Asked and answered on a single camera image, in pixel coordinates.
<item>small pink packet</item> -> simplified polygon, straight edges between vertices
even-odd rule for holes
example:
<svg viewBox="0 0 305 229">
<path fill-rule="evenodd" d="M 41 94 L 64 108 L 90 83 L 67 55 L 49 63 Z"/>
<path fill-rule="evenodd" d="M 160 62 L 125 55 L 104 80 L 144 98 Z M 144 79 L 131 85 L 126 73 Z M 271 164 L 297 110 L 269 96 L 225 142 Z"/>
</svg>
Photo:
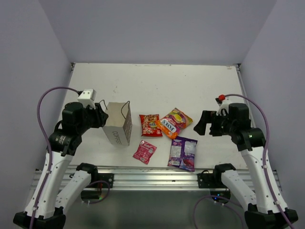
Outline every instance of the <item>small pink packet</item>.
<svg viewBox="0 0 305 229">
<path fill-rule="evenodd" d="M 142 161 L 145 164 L 148 164 L 149 158 L 154 154 L 157 147 L 149 144 L 148 142 L 141 141 L 137 152 L 133 155 L 135 159 Z"/>
</svg>

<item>snack bag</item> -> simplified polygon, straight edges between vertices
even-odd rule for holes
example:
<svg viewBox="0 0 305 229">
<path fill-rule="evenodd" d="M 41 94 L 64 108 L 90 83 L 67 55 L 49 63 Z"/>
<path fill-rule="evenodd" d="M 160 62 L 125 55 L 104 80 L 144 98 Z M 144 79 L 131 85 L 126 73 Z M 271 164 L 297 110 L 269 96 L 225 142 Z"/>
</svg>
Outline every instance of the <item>snack bag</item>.
<svg viewBox="0 0 305 229">
<path fill-rule="evenodd" d="M 148 164 L 149 158 L 154 154 L 157 147 L 149 144 L 148 142 L 141 141 L 137 152 L 133 155 L 135 159 L 142 161 L 145 164 Z"/>
<path fill-rule="evenodd" d="M 175 108 L 167 116 L 157 121 L 157 125 L 170 139 L 175 139 L 180 131 L 192 122 L 193 120 L 189 116 Z"/>
<path fill-rule="evenodd" d="M 197 140 L 179 136 L 173 139 L 167 165 L 194 172 L 196 145 Z"/>
<path fill-rule="evenodd" d="M 162 132 L 157 126 L 157 121 L 159 120 L 158 114 L 143 115 L 140 114 L 141 124 L 142 124 L 142 135 L 148 137 L 162 137 Z"/>
</svg>

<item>white paper bag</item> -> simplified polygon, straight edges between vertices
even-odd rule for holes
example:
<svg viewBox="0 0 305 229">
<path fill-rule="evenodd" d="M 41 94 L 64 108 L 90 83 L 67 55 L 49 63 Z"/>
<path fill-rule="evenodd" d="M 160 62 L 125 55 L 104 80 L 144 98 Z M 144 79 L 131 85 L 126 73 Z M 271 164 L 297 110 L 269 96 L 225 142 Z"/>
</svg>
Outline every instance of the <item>white paper bag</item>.
<svg viewBox="0 0 305 229">
<path fill-rule="evenodd" d="M 103 130 L 113 145 L 129 146 L 132 132 L 130 101 L 126 103 L 108 103 L 105 111 L 109 117 Z"/>
</svg>

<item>white tabletop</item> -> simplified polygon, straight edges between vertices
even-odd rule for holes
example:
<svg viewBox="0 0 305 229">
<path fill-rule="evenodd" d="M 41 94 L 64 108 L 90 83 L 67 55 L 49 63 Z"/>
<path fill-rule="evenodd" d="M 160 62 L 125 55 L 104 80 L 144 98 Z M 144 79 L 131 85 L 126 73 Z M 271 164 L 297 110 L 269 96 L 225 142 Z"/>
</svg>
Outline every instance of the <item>white tabletop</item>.
<svg viewBox="0 0 305 229">
<path fill-rule="evenodd" d="M 230 137 L 199 136 L 193 130 L 202 110 L 218 109 L 215 101 L 218 95 L 242 93 L 234 66 L 77 63 L 69 87 L 95 89 L 95 102 L 104 99 L 107 104 L 130 100 L 133 124 L 129 146 L 111 145 L 101 128 L 87 131 L 72 165 L 86 162 L 97 166 L 167 167 L 171 139 L 165 135 L 162 138 L 141 137 L 139 114 L 159 114 L 162 118 L 177 107 L 194 120 L 179 136 L 198 140 L 196 168 L 232 163 L 237 169 L 246 169 Z M 243 102 L 240 98 L 230 99 Z M 67 92 L 64 104 L 76 100 L 75 93 Z M 148 165 L 132 157 L 141 139 L 157 147 Z"/>
</svg>

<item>white wall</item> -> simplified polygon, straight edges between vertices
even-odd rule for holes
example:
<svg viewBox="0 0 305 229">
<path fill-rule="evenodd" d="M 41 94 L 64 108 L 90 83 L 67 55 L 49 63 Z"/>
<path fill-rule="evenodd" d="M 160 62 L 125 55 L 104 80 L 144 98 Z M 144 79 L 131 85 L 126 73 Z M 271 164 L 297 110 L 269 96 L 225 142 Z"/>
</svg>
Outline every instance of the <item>white wall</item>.
<svg viewBox="0 0 305 229">
<path fill-rule="evenodd" d="M 271 129 L 269 154 L 289 207 L 305 227 L 305 1 L 278 0 L 242 63 L 250 98 L 266 112 Z M 254 110 L 256 124 L 263 127 Z"/>
<path fill-rule="evenodd" d="M 40 0 L 72 62 L 241 63 L 275 0 Z"/>
<path fill-rule="evenodd" d="M 48 88 L 68 84 L 71 65 L 37 0 L 2 0 L 0 5 L 0 228 L 10 229 L 45 158 L 37 102 Z M 48 134 L 63 96 L 53 93 L 43 103 Z"/>
</svg>

